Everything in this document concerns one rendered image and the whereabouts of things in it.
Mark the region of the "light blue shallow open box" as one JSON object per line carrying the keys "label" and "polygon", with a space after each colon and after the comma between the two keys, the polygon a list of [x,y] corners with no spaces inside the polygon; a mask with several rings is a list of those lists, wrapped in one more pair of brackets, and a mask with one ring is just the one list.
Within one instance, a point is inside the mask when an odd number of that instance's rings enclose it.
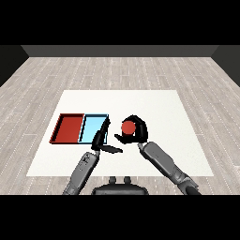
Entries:
{"label": "light blue shallow open box", "polygon": [[91,144],[107,117],[106,113],[87,113],[82,121],[78,143]]}

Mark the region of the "red shallow open box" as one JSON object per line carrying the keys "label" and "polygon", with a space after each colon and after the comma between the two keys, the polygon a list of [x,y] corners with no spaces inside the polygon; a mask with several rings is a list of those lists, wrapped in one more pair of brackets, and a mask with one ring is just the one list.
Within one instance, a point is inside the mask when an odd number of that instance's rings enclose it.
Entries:
{"label": "red shallow open box", "polygon": [[83,123],[83,113],[61,113],[58,117],[51,144],[77,144]]}

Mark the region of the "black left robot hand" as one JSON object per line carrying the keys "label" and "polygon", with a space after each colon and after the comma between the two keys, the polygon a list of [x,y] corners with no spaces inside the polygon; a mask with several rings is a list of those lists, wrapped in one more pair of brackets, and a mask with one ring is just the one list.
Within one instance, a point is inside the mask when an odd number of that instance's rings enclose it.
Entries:
{"label": "black left robot hand", "polygon": [[110,119],[106,118],[101,125],[100,130],[97,131],[93,141],[91,149],[94,151],[105,151],[111,154],[122,153],[123,150],[120,148],[116,148],[110,145],[104,145],[105,135],[108,133],[108,127],[110,125]]}

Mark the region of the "dark grey robot body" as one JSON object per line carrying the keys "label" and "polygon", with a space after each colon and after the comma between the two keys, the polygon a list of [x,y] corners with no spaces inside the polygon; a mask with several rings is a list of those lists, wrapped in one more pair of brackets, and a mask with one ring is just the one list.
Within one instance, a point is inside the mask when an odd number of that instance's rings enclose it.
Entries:
{"label": "dark grey robot body", "polygon": [[92,191],[93,195],[148,195],[145,187],[139,187],[131,183],[129,176],[124,177],[123,184],[116,183],[116,177],[111,176],[109,183],[101,187],[95,187]]}

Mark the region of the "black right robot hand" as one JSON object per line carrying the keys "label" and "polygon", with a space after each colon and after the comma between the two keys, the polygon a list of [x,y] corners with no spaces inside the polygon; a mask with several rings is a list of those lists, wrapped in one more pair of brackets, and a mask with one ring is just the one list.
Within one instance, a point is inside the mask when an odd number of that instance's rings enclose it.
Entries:
{"label": "black right robot hand", "polygon": [[115,134],[114,137],[123,144],[127,143],[146,143],[148,139],[148,131],[145,122],[137,115],[131,115],[122,121],[132,121],[135,123],[135,133],[133,136],[123,136]]}

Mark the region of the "red can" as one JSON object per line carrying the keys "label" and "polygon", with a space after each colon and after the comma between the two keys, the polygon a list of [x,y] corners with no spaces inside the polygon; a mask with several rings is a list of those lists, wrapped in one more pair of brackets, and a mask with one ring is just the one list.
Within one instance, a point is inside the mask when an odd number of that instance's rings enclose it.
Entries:
{"label": "red can", "polygon": [[123,136],[133,136],[135,133],[135,123],[132,121],[125,121],[122,123],[122,135]]}

